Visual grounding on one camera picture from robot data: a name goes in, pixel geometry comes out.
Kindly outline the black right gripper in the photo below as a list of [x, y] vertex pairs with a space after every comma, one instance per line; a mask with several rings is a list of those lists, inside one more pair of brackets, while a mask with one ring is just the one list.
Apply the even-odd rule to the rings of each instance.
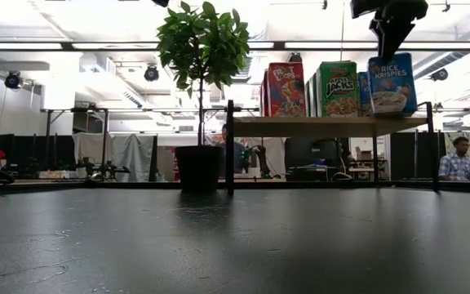
[[426, 0], [351, 0], [352, 18], [374, 12], [370, 30], [378, 39], [378, 57], [390, 61], [415, 27], [412, 20], [422, 19], [428, 11]]

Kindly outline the white hanging cloth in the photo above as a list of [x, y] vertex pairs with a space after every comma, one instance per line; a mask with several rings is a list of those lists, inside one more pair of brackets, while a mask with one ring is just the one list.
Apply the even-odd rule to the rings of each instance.
[[112, 159], [112, 140], [110, 135], [106, 136], [106, 145], [104, 147], [104, 135], [97, 133], [79, 132], [72, 135], [74, 143], [75, 161], [88, 157], [93, 163], [102, 163]]

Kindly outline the wooden shelf black legs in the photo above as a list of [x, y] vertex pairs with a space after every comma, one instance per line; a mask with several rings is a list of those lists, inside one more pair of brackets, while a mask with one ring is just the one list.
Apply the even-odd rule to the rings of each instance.
[[428, 134], [435, 133], [432, 104], [423, 102], [426, 116], [412, 117], [243, 117], [235, 118], [234, 114], [241, 109], [230, 100], [226, 107], [226, 171], [225, 187], [229, 196], [234, 195], [235, 183], [233, 172], [233, 144], [236, 137], [314, 137], [314, 138], [353, 138], [370, 137], [373, 144], [374, 183], [379, 185], [378, 138], [395, 132], [428, 127]]

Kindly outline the grey hanging cloth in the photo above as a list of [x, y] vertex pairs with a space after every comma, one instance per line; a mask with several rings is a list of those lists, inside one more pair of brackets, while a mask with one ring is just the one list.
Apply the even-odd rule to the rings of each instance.
[[149, 182], [156, 136], [118, 134], [111, 137], [111, 159], [114, 166], [126, 167], [119, 172], [118, 182]]

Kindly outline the black background desk panel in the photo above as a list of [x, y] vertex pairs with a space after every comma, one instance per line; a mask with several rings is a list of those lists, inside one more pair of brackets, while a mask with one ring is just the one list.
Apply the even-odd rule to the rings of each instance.
[[17, 136], [0, 135], [3, 161], [11, 167], [37, 167], [42, 170], [76, 169], [74, 140], [71, 136]]

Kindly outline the black partition panel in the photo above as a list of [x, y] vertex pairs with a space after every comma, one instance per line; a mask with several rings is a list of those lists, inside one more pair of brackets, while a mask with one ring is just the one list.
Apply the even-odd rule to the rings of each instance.
[[444, 133], [398, 132], [390, 135], [390, 172], [392, 180], [431, 180], [432, 155], [429, 144], [437, 148], [435, 164], [446, 155]]

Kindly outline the background work table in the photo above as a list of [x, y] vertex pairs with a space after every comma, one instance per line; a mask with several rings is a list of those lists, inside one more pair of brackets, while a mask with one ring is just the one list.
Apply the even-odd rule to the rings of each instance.
[[375, 168], [357, 160], [320, 158], [313, 163], [288, 167], [286, 180], [292, 182], [344, 182], [371, 180]]

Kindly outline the green potted plant black pot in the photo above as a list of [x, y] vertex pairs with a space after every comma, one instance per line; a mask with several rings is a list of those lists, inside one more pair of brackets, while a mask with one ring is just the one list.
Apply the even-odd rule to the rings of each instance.
[[175, 156], [182, 191], [210, 194], [217, 190], [225, 148], [204, 143], [203, 93], [206, 86], [230, 86], [246, 66], [249, 33], [237, 10], [219, 14], [210, 2], [192, 9], [186, 2], [157, 29], [162, 65], [175, 71], [175, 85], [189, 95], [198, 86], [197, 144], [180, 146]]

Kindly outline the person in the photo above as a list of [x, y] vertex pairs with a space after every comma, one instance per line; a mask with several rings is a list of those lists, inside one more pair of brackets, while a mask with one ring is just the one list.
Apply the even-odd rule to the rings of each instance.
[[[216, 146], [223, 149], [224, 157], [226, 155], [226, 138], [227, 138], [227, 125], [222, 126], [221, 138], [215, 142]], [[246, 148], [241, 143], [236, 141], [233, 142], [233, 170], [235, 174], [241, 174], [244, 168], [244, 162], [242, 155]]]
[[460, 136], [453, 141], [454, 151], [440, 159], [438, 178], [450, 181], [470, 181], [469, 140]]

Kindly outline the black background table frame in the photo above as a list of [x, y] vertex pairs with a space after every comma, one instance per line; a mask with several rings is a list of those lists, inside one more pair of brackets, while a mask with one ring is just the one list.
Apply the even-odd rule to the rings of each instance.
[[85, 114], [87, 117], [93, 117], [101, 121], [101, 133], [103, 136], [103, 149], [101, 152], [101, 160], [105, 160], [107, 135], [110, 133], [109, 122], [111, 115], [135, 114], [141, 115], [141, 120], [153, 120], [159, 127], [172, 127], [166, 130], [168, 133], [184, 133], [173, 126], [170, 121], [173, 115], [177, 114], [205, 114], [208, 112], [226, 112], [226, 108], [206, 108], [206, 109], [183, 109], [183, 108], [134, 108], [134, 109], [108, 109], [108, 108], [71, 108], [71, 109], [40, 109], [41, 113], [47, 114], [46, 125], [46, 145], [45, 158], [42, 162], [42, 168], [49, 170], [56, 166], [56, 153], [53, 153], [54, 161], [50, 162], [50, 137], [52, 123], [63, 114]]

